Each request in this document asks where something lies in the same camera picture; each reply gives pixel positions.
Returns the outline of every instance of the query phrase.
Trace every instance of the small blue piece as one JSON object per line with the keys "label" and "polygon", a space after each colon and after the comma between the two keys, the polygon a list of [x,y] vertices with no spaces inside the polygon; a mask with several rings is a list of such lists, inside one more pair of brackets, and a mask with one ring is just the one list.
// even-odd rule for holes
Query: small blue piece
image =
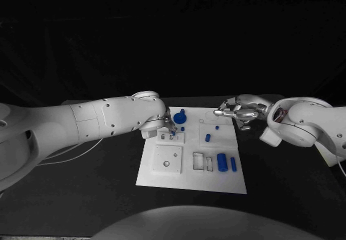
{"label": "small blue piece", "polygon": [[184,124],[187,122],[187,111],[184,109],[175,114],[174,121],[177,124]]}
{"label": "small blue piece", "polygon": [[218,170],[221,172],[227,172],[230,170],[226,153],[218,154]]}
{"label": "small blue piece", "polygon": [[211,134],[207,134],[207,136],[205,136],[205,141],[207,141],[207,142],[211,141]]}
{"label": "small blue piece", "polygon": [[231,157],[233,171],[237,172],[237,160]]}

